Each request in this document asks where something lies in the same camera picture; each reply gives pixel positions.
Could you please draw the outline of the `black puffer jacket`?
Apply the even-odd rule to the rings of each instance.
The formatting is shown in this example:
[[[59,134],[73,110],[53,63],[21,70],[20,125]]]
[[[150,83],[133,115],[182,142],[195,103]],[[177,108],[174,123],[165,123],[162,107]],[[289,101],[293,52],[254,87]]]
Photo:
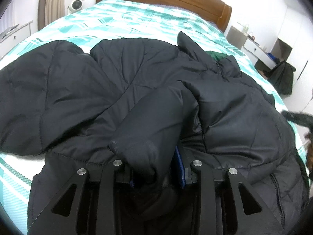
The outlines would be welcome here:
[[[285,113],[182,32],[20,56],[1,70],[1,150],[45,155],[28,234],[302,234],[309,219]]]

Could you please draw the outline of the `black gripper tip at edge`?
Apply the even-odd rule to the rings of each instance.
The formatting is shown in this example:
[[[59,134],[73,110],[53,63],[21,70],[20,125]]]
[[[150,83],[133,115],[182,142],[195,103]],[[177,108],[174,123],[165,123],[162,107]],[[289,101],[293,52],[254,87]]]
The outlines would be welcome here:
[[[293,122],[299,126],[308,128],[310,131],[312,131],[313,127],[312,115],[305,114],[302,112],[290,112],[286,110],[283,110],[281,114],[287,121]]]

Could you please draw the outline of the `white desk with drawers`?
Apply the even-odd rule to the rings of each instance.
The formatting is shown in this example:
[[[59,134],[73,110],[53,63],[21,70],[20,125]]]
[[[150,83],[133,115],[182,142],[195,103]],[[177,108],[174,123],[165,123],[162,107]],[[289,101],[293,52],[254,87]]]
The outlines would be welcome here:
[[[286,42],[277,38],[273,48],[267,52],[266,48],[262,48],[250,39],[246,33],[234,26],[231,26],[226,39],[231,45],[245,53],[254,66],[263,66],[266,70],[271,70],[281,61],[286,61],[293,49]]]

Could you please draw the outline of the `teal plaid bed sheet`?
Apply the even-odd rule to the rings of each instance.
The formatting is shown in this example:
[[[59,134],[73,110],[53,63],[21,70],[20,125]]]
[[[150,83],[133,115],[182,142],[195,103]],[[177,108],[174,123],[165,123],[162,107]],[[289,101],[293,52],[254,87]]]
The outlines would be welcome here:
[[[299,138],[275,88],[218,28],[181,9],[103,0],[1,60],[1,205],[29,227],[79,168],[122,159],[162,183],[176,145],[236,168],[283,228],[309,200]]]

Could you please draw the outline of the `white drawer cabinet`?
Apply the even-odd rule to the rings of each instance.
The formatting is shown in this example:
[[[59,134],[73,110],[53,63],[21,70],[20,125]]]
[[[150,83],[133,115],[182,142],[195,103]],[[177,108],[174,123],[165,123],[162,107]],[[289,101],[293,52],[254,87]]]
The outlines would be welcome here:
[[[4,31],[4,34],[1,37],[1,59],[16,45],[31,36],[32,23],[33,21],[30,21],[24,25],[17,25]]]

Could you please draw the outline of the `beige curtain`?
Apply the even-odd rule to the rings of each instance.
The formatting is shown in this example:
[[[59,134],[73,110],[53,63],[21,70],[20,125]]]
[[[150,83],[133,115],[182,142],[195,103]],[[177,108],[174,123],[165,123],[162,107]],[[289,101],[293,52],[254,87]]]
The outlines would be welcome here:
[[[38,1],[38,31],[65,15],[65,0]]]

